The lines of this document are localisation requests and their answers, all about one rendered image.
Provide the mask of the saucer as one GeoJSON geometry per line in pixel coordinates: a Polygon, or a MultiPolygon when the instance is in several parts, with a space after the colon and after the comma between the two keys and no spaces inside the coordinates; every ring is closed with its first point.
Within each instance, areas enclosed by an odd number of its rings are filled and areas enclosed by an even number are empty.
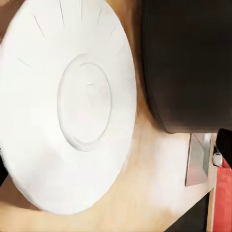
{"type": "Polygon", "coordinates": [[[56,215],[91,207],[124,164],[136,98],[106,0],[26,0],[0,44],[0,155],[17,189],[56,215]]]}

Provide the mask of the coffee cup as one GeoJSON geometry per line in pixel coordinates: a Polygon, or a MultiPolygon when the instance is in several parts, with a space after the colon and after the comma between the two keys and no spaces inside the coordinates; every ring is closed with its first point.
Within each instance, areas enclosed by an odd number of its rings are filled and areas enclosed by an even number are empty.
{"type": "Polygon", "coordinates": [[[213,165],[217,166],[217,167],[222,167],[222,154],[219,153],[219,152],[216,152],[213,154],[213,157],[212,157],[212,163],[213,165]]]}

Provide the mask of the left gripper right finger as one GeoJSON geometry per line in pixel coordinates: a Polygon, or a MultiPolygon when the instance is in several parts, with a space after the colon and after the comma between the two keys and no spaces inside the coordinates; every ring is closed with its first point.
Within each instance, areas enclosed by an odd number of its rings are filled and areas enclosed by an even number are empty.
{"type": "Polygon", "coordinates": [[[232,169],[232,130],[220,129],[215,146],[232,169]]]}

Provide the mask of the electric kettle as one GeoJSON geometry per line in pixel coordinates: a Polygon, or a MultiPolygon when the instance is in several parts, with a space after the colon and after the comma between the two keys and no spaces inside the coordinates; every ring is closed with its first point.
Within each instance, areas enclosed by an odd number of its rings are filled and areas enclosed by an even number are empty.
{"type": "MultiPolygon", "coordinates": [[[[213,152],[213,154],[216,153],[216,152],[219,152],[219,151],[218,151],[217,147],[214,146],[214,152],[213,152]]],[[[226,162],[226,160],[224,159],[224,157],[222,158],[222,167],[223,168],[230,168],[230,166],[228,165],[228,163],[226,162]]]]}

